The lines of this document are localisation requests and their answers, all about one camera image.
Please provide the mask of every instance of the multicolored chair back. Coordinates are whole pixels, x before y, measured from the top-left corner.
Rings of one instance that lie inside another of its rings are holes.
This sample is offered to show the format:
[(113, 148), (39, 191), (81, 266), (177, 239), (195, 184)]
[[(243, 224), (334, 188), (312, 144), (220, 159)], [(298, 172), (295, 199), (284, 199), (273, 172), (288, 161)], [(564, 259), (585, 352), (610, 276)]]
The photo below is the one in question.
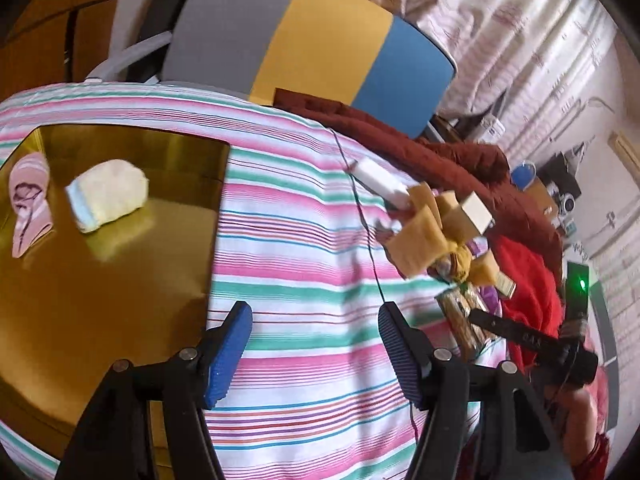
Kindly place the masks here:
[(163, 82), (271, 105), (276, 88), (338, 100), (417, 137), (456, 68), (368, 0), (187, 0)]

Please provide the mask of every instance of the striped tablecloth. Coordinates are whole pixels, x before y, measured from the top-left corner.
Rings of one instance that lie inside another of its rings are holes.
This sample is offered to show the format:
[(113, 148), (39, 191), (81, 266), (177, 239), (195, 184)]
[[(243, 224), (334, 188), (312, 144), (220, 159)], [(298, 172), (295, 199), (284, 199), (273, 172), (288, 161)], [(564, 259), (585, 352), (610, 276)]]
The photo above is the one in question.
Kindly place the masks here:
[[(434, 343), (451, 346), (434, 300), (444, 287), (428, 276), (405, 281), (387, 261), (376, 238), (392, 220), (358, 185), (365, 229), (340, 147), (349, 161), (369, 156), (412, 180), (314, 121), (214, 92), (139, 84), (57, 85), (5, 101), (0, 162), (52, 123), (147, 126), (232, 146), (208, 325), (245, 300), (254, 331), (227, 398), (206, 414), (226, 477), (402, 478), (415, 435), (378, 335), (372, 257), (386, 299)], [(495, 365), (504, 355), (498, 341), (480, 361)], [(470, 404), (470, 425), (477, 414)], [(422, 414), (416, 421), (421, 429)], [(52, 478), (55, 460), (2, 425), (0, 440), (31, 475)]]

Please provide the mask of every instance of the metal bolt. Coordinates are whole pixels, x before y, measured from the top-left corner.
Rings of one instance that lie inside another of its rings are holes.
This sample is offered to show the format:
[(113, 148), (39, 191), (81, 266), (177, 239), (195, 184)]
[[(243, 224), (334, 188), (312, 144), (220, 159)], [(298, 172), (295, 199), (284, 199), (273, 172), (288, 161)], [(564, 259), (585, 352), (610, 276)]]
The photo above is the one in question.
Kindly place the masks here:
[(183, 361), (191, 361), (198, 356), (198, 351), (195, 348), (183, 348), (178, 355)]
[(502, 371), (506, 374), (514, 374), (518, 371), (518, 367), (512, 361), (503, 361), (500, 368), (502, 368)]
[(111, 368), (114, 372), (123, 372), (124, 370), (129, 368), (129, 361), (127, 361), (126, 359), (118, 359), (116, 362), (114, 362), (113, 365), (111, 365)]
[(449, 352), (449, 350), (447, 350), (446, 348), (436, 348), (433, 351), (433, 356), (438, 361), (449, 361), (451, 359), (451, 352)]

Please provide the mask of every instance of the folded pink cloth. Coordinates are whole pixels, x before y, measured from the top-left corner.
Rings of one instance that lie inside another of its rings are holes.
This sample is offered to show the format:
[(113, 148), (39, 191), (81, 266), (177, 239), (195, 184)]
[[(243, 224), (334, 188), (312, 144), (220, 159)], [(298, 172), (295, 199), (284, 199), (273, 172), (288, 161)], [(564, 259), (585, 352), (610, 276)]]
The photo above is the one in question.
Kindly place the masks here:
[(12, 256), (20, 258), (31, 245), (51, 231), (51, 211), (47, 203), (49, 165), (41, 153), (30, 153), (9, 175), (11, 206), (18, 219), (14, 230)]

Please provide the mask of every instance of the reflective golden tray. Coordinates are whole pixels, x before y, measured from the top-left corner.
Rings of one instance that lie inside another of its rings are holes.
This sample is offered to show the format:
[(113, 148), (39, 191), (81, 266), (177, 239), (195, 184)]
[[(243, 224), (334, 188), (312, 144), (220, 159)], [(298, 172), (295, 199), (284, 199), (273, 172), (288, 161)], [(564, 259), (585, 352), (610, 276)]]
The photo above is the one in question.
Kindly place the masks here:
[[(35, 151), (50, 165), (53, 231), (15, 259), (9, 173)], [(116, 359), (160, 362), (197, 343), (228, 152), (214, 139), (101, 124), (42, 126), (14, 151), (0, 169), (0, 420), (60, 458)], [(145, 172), (150, 198), (83, 235), (64, 188), (112, 158)]]

